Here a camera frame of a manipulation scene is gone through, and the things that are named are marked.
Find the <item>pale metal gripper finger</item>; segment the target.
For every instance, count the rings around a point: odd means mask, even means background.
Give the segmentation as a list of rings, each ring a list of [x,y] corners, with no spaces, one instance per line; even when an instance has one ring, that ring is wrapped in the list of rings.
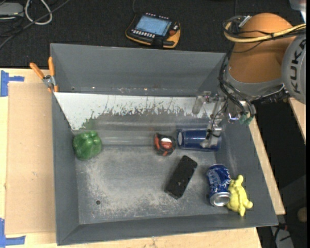
[[[196,97],[196,100],[193,104],[192,113],[198,114],[204,104],[213,103],[218,99],[217,94],[212,94],[210,91],[204,91]]]
[[[219,147],[222,141],[222,128],[212,127],[208,128],[205,139],[200,143],[202,148],[215,148]]]

